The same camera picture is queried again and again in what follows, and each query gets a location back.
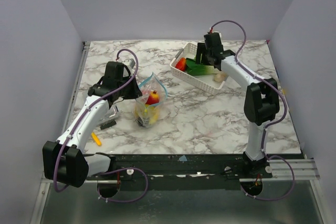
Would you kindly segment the white perforated plastic basket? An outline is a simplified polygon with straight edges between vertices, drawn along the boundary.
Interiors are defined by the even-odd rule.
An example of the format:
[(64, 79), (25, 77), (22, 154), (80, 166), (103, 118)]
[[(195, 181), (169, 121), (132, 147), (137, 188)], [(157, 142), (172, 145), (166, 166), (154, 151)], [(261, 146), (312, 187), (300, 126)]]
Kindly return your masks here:
[[(199, 88), (210, 95), (220, 93), (227, 75), (219, 73), (213, 66), (196, 64), (197, 45), (188, 42), (170, 62), (172, 75)], [(176, 68), (176, 65), (185, 59), (185, 70)]]

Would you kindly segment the green toy bok choy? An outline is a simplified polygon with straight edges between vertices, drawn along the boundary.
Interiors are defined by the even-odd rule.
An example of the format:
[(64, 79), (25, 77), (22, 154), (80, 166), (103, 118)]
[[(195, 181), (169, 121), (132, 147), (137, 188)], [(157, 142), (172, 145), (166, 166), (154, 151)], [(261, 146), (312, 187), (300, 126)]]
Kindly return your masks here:
[(191, 76), (206, 76), (219, 73), (213, 66), (197, 64), (194, 59), (186, 58), (186, 73)]

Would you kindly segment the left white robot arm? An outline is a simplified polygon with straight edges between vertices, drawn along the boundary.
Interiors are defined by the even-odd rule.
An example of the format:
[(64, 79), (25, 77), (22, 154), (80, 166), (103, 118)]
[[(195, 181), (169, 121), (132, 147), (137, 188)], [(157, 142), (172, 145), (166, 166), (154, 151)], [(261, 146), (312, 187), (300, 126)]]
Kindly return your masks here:
[(87, 177), (100, 174), (104, 179), (116, 175), (115, 157), (110, 154), (85, 154), (86, 143), (101, 119), (119, 98), (131, 100), (142, 93), (132, 77), (134, 59), (109, 61), (100, 80), (88, 90), (85, 103), (65, 132), (43, 146), (44, 175), (47, 179), (80, 187)]

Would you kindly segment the orange yellow toy mango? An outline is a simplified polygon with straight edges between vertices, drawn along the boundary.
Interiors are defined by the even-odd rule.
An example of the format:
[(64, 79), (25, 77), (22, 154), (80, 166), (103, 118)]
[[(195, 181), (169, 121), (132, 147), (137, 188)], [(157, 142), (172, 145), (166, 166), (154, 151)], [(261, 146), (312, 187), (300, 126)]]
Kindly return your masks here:
[(186, 59), (184, 57), (182, 57), (178, 63), (175, 65), (175, 68), (180, 70), (180, 71), (185, 71), (187, 68), (187, 64), (186, 64)]

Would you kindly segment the clear zip top bag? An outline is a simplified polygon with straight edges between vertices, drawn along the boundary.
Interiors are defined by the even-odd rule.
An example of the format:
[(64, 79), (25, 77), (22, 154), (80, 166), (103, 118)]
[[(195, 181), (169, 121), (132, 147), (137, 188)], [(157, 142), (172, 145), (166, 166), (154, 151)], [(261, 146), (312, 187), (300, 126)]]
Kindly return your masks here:
[(150, 128), (159, 119), (161, 108), (167, 98), (167, 89), (154, 72), (138, 87), (142, 96), (135, 100), (133, 115), (138, 126)]

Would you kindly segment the yellow toy banana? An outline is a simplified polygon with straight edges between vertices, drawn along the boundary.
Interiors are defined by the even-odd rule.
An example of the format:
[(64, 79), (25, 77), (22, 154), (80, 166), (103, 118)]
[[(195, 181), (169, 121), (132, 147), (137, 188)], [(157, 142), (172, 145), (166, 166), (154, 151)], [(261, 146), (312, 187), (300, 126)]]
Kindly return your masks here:
[(149, 118), (149, 125), (153, 125), (157, 122), (158, 118), (160, 116), (159, 111), (154, 111), (153, 114)]

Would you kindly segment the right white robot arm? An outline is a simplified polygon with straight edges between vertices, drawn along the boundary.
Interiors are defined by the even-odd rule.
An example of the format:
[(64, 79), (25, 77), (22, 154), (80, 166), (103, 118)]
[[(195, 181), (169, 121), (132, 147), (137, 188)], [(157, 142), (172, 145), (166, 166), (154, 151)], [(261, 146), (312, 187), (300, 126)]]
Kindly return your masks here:
[(196, 55), (201, 55), (208, 65), (227, 74), (245, 90), (244, 114), (249, 121), (249, 135), (241, 171), (246, 177), (255, 177), (267, 161), (267, 125), (280, 109), (277, 81), (256, 74), (237, 59), (237, 54), (225, 50), (219, 33), (204, 35)]

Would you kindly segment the yellow toy lemon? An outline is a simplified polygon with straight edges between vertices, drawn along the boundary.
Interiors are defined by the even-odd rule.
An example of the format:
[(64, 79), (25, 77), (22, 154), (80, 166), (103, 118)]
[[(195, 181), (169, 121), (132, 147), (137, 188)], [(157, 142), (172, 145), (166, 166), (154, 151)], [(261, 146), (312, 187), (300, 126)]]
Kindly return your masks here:
[(135, 118), (141, 118), (143, 117), (143, 111), (144, 111), (144, 107), (142, 104), (136, 104), (135, 108), (134, 108), (134, 116)]

